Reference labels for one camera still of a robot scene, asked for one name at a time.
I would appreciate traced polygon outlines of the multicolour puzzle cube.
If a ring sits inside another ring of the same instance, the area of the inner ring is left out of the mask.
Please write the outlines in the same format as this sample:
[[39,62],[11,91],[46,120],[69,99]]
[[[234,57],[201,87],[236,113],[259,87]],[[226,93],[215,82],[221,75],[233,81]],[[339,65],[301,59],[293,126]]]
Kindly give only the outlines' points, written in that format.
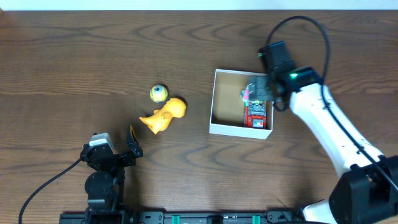
[[262,101],[259,100],[254,100],[254,101],[249,100],[249,85],[247,85],[246,89],[241,92],[240,96],[245,106],[248,106],[250,103],[259,103],[259,104],[262,103]]

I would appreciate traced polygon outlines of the red grey toy truck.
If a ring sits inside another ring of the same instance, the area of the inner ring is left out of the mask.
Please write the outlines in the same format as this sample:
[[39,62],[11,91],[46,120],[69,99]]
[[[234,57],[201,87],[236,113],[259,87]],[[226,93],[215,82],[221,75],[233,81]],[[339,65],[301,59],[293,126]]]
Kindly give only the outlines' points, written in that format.
[[244,110],[244,126],[246,128],[266,129],[266,105],[249,103]]

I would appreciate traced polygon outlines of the orange toy dinosaur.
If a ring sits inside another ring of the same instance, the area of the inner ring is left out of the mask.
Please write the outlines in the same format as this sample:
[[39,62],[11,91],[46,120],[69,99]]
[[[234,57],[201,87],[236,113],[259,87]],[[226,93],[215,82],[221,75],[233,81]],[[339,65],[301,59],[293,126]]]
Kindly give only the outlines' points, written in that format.
[[155,110],[150,117],[139,119],[154,133],[164,131],[168,128],[173,118],[182,118],[185,115],[187,106],[179,98],[171,98],[159,110]]

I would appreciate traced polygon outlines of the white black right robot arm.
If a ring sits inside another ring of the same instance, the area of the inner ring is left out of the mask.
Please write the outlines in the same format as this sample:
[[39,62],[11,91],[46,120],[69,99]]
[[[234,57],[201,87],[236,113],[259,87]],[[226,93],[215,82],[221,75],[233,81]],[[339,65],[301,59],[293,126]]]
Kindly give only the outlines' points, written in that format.
[[318,139],[339,181],[327,200],[307,205],[312,223],[377,223],[397,216],[397,156],[386,157],[354,127],[311,67],[251,77],[252,100],[275,100]]

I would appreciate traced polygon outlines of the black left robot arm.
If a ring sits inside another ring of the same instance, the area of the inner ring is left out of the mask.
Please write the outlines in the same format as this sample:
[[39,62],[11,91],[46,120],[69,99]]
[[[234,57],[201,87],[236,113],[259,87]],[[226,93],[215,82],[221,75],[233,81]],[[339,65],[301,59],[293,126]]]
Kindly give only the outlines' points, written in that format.
[[96,212],[115,212],[124,206],[125,168],[136,165],[143,156],[133,127],[127,131],[127,150],[113,151],[114,144],[108,133],[95,133],[83,146],[80,159],[95,170],[85,182],[88,206]]

